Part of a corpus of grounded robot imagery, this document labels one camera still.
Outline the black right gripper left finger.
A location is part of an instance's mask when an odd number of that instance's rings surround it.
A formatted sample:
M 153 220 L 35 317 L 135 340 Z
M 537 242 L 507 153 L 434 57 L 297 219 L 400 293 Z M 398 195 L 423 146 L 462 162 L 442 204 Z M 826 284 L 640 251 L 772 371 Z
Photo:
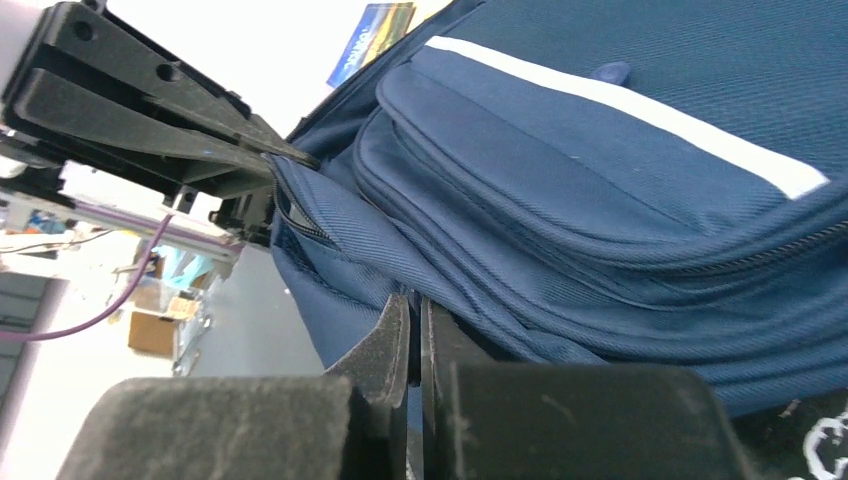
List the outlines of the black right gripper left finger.
M 411 320 L 392 295 L 324 374 L 136 378 L 86 417 L 62 479 L 403 479 Z

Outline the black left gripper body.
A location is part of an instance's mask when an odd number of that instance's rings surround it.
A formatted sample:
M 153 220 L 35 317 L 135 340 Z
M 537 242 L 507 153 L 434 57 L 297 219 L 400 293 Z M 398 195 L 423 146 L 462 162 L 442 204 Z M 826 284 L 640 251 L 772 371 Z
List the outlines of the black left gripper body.
M 244 239 L 270 227 L 280 155 L 317 160 L 241 98 L 111 13 L 103 1 L 1 5 L 1 155 L 21 165 L 6 192 L 79 209 L 62 192 L 69 161 L 162 193 L 177 206 L 218 197 L 212 221 Z

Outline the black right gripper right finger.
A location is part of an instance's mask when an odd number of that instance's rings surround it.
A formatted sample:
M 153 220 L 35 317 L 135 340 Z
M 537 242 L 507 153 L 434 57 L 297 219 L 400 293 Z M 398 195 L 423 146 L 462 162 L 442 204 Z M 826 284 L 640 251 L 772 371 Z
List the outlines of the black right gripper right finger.
M 693 372 L 491 357 L 421 305 L 429 479 L 752 479 L 723 408 Z

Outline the navy blue student backpack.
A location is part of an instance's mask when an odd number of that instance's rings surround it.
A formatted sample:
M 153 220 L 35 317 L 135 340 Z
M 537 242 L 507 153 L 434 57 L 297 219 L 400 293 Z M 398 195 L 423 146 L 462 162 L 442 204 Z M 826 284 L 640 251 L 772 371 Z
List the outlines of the navy blue student backpack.
M 290 142 L 270 248 L 325 364 L 418 293 L 732 415 L 847 384 L 843 1 L 454 1 Z

